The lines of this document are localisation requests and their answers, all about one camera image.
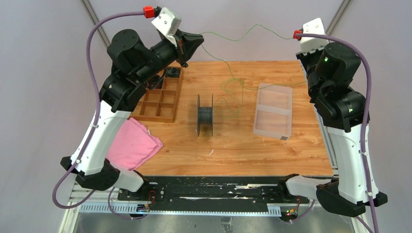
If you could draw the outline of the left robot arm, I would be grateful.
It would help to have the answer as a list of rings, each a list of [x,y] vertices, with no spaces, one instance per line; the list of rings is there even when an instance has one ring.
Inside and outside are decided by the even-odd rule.
[[[105,191],[111,187],[130,191],[136,200],[149,194],[149,181],[135,169],[120,168],[107,158],[110,145],[125,120],[146,94],[147,84],[172,62],[187,67],[188,60],[204,42],[201,34],[178,30],[177,44],[162,38],[151,48],[144,46],[138,33],[125,29],[112,39],[107,53],[112,59],[111,74],[98,93],[98,109],[81,148],[62,158],[61,166],[76,175],[83,188]]]

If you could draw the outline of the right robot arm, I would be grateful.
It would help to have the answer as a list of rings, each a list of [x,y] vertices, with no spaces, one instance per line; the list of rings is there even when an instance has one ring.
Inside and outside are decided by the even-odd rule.
[[[351,88],[360,65],[369,66],[352,45],[331,42],[322,49],[299,52],[308,82],[308,95],[330,139],[337,177],[318,179],[291,174],[278,183],[278,197],[291,202],[297,196],[318,201],[328,212],[348,217],[363,214],[367,206],[386,204],[388,197],[374,182],[368,155],[369,98]]]

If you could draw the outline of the clear plastic box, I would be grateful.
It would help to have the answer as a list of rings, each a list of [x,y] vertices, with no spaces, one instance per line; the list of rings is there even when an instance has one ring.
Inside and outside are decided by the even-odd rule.
[[[253,134],[289,139],[292,135],[292,88],[259,84]]]

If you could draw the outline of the black cable spool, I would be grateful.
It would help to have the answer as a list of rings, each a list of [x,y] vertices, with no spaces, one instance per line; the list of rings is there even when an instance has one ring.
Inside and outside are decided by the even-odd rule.
[[[201,126],[205,125],[211,130],[211,136],[213,136],[214,129],[214,113],[213,113],[213,96],[212,105],[210,107],[202,107],[200,101],[200,95],[197,96],[197,136],[200,136]]]

